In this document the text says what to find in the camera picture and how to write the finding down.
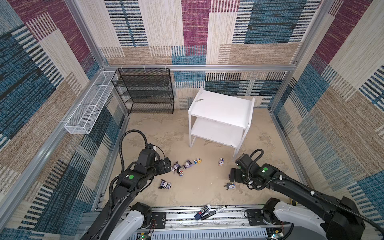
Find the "metal rail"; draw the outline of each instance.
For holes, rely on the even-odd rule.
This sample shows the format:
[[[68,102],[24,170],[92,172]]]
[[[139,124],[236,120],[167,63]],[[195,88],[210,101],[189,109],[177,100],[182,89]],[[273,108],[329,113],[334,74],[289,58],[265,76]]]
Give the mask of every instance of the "metal rail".
[[[262,64],[262,65],[112,65],[105,71],[118,68],[169,68],[171,71],[293,71],[294,64]]]

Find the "table top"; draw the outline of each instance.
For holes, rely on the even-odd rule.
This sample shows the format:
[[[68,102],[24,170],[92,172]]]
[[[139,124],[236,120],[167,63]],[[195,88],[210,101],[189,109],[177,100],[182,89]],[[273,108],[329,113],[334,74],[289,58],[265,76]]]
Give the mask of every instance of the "table top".
[[[200,90],[189,108],[192,116],[247,128],[252,101]]]

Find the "patterned wall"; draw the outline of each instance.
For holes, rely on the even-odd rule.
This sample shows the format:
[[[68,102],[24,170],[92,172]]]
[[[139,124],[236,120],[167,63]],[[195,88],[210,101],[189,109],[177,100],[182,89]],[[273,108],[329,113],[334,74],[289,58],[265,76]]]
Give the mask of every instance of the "patterned wall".
[[[274,111],[308,183],[381,226],[383,65],[384,1],[336,0]]]
[[[171,72],[175,108],[188,109],[200,87],[229,96],[252,100],[255,108],[267,108],[279,89],[286,72]]]
[[[0,200],[98,70],[64,0],[0,0]]]
[[[111,65],[289,64],[321,0],[76,0]]]
[[[64,0],[0,0],[0,200],[98,70]],[[110,95],[89,135],[67,134],[0,239],[71,239],[123,120]]]
[[[82,213],[91,211],[123,120],[111,93],[89,135],[67,133],[0,239],[73,239]]]

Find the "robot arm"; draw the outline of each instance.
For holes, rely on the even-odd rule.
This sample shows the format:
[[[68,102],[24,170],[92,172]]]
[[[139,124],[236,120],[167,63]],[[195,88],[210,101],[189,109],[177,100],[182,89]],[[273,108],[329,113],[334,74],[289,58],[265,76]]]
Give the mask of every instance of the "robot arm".
[[[158,154],[155,150],[151,148],[143,149],[139,154],[134,169],[130,170],[130,167],[128,167],[119,175],[112,193],[112,200],[103,208],[81,240],[107,240],[111,234],[113,238],[110,239],[120,239],[120,237],[124,239],[125,236],[129,238],[139,227],[150,224],[151,207],[137,203],[132,206],[130,215],[119,225],[119,230],[114,230],[129,204],[137,194],[146,188],[147,181],[152,180],[156,175],[170,172],[170,160],[166,157],[155,161],[156,156]]]
[[[257,151],[261,154],[254,161],[247,154],[235,161],[239,169],[231,169],[230,181],[246,184],[248,188],[252,186],[250,189],[272,189],[308,208],[300,209],[278,199],[270,199],[263,207],[264,221],[267,223],[272,224],[274,219],[291,222],[318,232],[327,239],[359,240],[365,229],[363,220],[383,231],[370,219],[360,215],[351,199],[343,197],[340,200],[320,193],[272,165],[260,167],[256,161],[263,155],[263,150]]]

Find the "white shelf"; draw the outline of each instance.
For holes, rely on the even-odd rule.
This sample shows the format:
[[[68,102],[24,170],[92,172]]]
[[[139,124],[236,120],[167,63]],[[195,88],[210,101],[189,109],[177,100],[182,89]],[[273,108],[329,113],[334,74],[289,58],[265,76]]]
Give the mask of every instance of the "white shelf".
[[[115,72],[103,71],[92,84],[81,103],[65,124],[70,134],[89,134],[100,115],[112,89]]]
[[[205,90],[199,92],[190,108],[192,116],[247,128],[252,101]]]
[[[243,129],[204,118],[197,118],[193,124],[191,135],[237,148],[243,136]]]

